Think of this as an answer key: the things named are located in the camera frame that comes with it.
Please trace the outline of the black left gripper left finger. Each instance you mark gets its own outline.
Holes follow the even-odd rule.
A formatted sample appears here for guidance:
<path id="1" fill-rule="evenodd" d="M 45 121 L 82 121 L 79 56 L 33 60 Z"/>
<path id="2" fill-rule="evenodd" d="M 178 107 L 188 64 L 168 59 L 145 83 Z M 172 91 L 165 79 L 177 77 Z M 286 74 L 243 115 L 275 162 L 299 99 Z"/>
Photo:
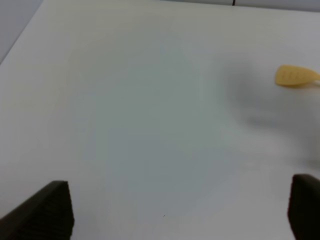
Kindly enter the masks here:
<path id="1" fill-rule="evenodd" d="M 74 224 L 69 184 L 54 180 L 0 219 L 0 238 L 70 240 Z"/>

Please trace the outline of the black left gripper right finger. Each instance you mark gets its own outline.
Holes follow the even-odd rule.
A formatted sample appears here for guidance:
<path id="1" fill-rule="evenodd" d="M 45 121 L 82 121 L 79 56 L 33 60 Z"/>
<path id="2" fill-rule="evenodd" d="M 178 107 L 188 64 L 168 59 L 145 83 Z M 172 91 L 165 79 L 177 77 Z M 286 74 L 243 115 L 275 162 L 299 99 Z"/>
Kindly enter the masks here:
<path id="1" fill-rule="evenodd" d="M 296 240 L 320 238 L 320 180 L 309 174 L 292 177 L 287 212 Z"/>

